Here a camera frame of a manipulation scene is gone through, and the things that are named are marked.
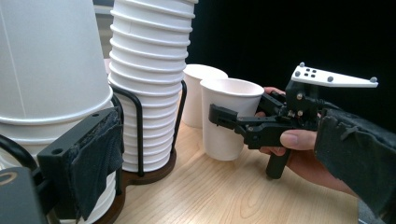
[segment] paper cup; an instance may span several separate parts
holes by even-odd
[[[195,0],[168,0],[168,1],[158,1],[158,0],[129,0],[128,2],[135,2],[151,7],[163,8],[166,10],[172,10],[177,13],[187,13],[193,14],[195,4],[198,1]]]
[[[175,133],[175,129],[172,128],[169,129],[167,133],[161,133],[155,136],[143,136],[143,148],[158,146],[159,144],[173,137],[174,133]],[[124,133],[124,143],[125,145],[129,145],[129,146],[137,146],[137,135],[129,135],[127,133]]]
[[[170,129],[175,129],[175,121],[174,120],[168,120],[168,123],[165,124],[159,124],[159,125],[145,125],[143,124],[143,135],[159,135],[161,133],[165,133]],[[124,132],[131,134],[131,135],[137,135],[137,126],[134,124],[129,124],[125,123],[124,124]]]
[[[153,162],[147,162],[143,164],[143,171],[145,172],[151,172],[158,170],[166,165],[166,163],[169,162],[171,154],[168,153],[163,159],[160,159],[158,161],[153,161]],[[122,170],[124,171],[129,171],[129,172],[137,172],[138,170],[138,165],[137,162],[128,162],[125,161],[122,164]]]
[[[92,2],[2,1],[1,8],[0,122],[71,118],[107,98]]]
[[[144,143],[143,144],[143,150],[145,151],[145,153],[156,153],[160,150],[163,150],[163,146],[167,146],[168,144],[173,143],[174,140],[174,136],[173,135],[168,135],[168,138],[164,139],[161,142],[157,142],[155,144],[147,144]],[[137,143],[133,142],[133,143],[125,143],[125,148],[128,148],[129,153],[131,154],[136,154],[137,153]]]
[[[182,121],[193,128],[202,128],[202,94],[200,82],[203,79],[227,78],[228,75],[218,68],[203,64],[187,64],[184,69],[187,96]]]
[[[169,123],[169,120],[174,120],[176,118],[177,107],[174,107],[173,111],[169,111],[167,114],[156,115],[156,116],[145,116],[143,115],[143,124],[148,126],[154,125],[164,125]],[[126,124],[136,125],[136,115],[134,114],[124,114]]]
[[[238,116],[254,116],[264,92],[263,87],[236,78],[204,79],[202,87],[202,118],[205,153],[219,161],[238,158],[244,139],[233,130],[217,126],[209,119],[211,104],[238,112]]]
[[[143,163],[147,162],[153,162],[153,161],[158,161],[163,159],[164,157],[167,156],[171,152],[172,148],[172,142],[167,145],[163,145],[163,148],[161,148],[158,151],[155,152],[146,152],[146,150],[143,151]],[[122,154],[122,157],[124,158],[125,161],[127,162],[133,162],[133,163],[138,163],[138,155],[137,151],[136,152],[129,152],[125,151]]]
[[[195,18],[193,13],[168,10],[134,1],[115,1],[113,10],[137,20],[180,28],[191,28],[191,20]]]
[[[135,104],[123,95],[116,94],[119,98],[124,114],[129,116],[136,116]],[[142,105],[143,114],[149,118],[168,114],[170,111],[174,111],[175,107],[178,106],[178,99],[175,98],[173,102],[169,102],[167,105]]]
[[[110,99],[108,99],[106,104],[101,105],[101,107],[91,111],[90,114],[102,109],[110,108],[112,106],[113,104],[111,103]],[[60,123],[29,125],[8,125],[5,123],[0,123],[0,134],[21,145],[29,152],[29,154],[32,155],[33,159],[38,162],[37,154],[41,150],[43,150],[53,141],[58,139],[61,135],[69,131],[83,119],[85,119],[85,117],[77,117],[76,119]],[[4,164],[6,168],[21,166],[15,158],[6,153],[4,150],[0,150],[0,158],[2,159],[2,161],[6,161],[6,163]]]
[[[134,91],[147,91],[152,93],[161,93],[178,89],[182,78],[183,77],[180,77],[179,80],[175,80],[174,83],[158,83],[134,77],[127,77],[117,73],[110,73],[108,77],[108,79],[111,80],[111,83],[116,85],[121,84]]]
[[[57,119],[11,119],[8,122],[0,121],[0,134],[22,145],[42,145],[42,142],[52,142],[91,113],[110,108],[112,106],[110,100],[113,91],[108,87],[108,84],[107,88],[111,94],[101,104],[92,106],[85,111]]]
[[[192,28],[180,28],[172,25],[141,21],[122,15],[114,10],[111,11],[111,15],[114,16],[111,26],[114,26],[126,34],[170,42],[176,41],[185,43],[190,40]]]
[[[174,91],[162,92],[162,93],[133,91],[121,84],[117,84],[117,85],[114,84],[114,86],[134,94],[139,99],[142,105],[148,105],[148,106],[169,105],[170,103],[173,103],[176,99],[178,99],[179,97],[178,93],[181,91],[181,83],[179,85],[179,88],[175,89]]]
[[[160,54],[166,56],[181,55],[187,52],[187,46],[191,43],[170,42],[148,39],[142,36],[126,34],[114,26],[110,26],[113,36],[110,39],[111,45],[120,45],[127,49],[146,52],[150,54]]]
[[[159,69],[172,69],[175,67],[185,66],[185,59],[188,56],[186,51],[182,55],[177,56],[163,56],[157,54],[147,54],[139,51],[132,51],[122,46],[113,45],[109,52],[110,57],[116,57],[120,61],[131,62],[144,67],[154,67]]]
[[[158,83],[174,83],[175,80],[179,80],[181,77],[184,77],[183,69],[185,67],[186,64],[183,64],[183,66],[179,68],[172,69],[143,67],[123,62],[114,57],[111,58],[111,63],[109,65],[111,72]]]

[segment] finger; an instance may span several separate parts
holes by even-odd
[[[307,130],[288,130],[280,135],[280,143],[298,150],[314,149],[317,133]]]
[[[258,118],[265,117],[265,113],[262,112],[262,111],[257,112],[257,113],[254,115],[254,117],[258,117]]]
[[[265,93],[270,94],[272,91],[276,91],[279,94],[285,94],[284,91],[282,91],[282,90],[280,90],[278,88],[275,88],[275,87],[264,87],[264,92]]]
[[[271,155],[271,153],[277,156],[282,156],[285,154],[286,149],[284,147],[261,147],[260,152]]]

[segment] wooden table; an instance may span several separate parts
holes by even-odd
[[[235,161],[206,156],[202,130],[180,124],[174,170],[128,186],[115,223],[358,223],[358,200],[285,168],[265,176],[269,156],[244,148]]]

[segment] black background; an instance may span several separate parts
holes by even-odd
[[[186,63],[285,89],[300,62],[375,89],[320,88],[320,98],[396,133],[396,7],[389,2],[200,0]]]

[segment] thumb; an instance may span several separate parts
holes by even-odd
[[[297,150],[314,149],[317,133],[307,130],[287,130],[280,135],[280,143]]]

